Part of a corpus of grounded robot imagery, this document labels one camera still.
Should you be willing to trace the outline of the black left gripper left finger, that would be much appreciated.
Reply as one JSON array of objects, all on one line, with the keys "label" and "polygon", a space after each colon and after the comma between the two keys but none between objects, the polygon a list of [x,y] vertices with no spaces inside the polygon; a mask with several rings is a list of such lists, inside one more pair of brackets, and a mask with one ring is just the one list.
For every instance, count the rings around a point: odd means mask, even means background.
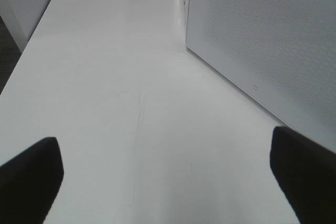
[{"label": "black left gripper left finger", "polygon": [[63,178],[55,137],[36,142],[1,165],[1,223],[43,223]]}]

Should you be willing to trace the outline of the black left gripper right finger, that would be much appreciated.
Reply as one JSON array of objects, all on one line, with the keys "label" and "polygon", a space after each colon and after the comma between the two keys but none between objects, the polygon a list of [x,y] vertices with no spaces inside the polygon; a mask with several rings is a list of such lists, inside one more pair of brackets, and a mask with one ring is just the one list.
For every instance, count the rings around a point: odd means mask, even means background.
[{"label": "black left gripper right finger", "polygon": [[335,153],[277,126],[270,168],[300,223],[335,223]]}]

